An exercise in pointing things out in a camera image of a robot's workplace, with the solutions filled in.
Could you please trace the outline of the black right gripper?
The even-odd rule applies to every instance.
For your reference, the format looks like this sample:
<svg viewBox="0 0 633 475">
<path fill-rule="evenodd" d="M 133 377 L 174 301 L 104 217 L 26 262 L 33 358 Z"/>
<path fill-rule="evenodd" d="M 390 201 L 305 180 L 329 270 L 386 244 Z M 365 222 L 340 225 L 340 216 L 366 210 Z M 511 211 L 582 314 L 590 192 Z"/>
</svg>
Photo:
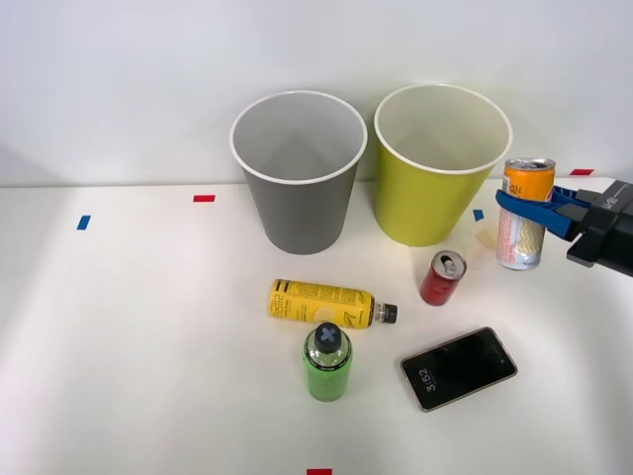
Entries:
<svg viewBox="0 0 633 475">
<path fill-rule="evenodd" d="M 550 201 L 530 201 L 497 190 L 500 207 L 573 241 L 567 258 L 632 276 L 632 184 L 614 181 L 604 192 L 555 186 Z"/>
</svg>

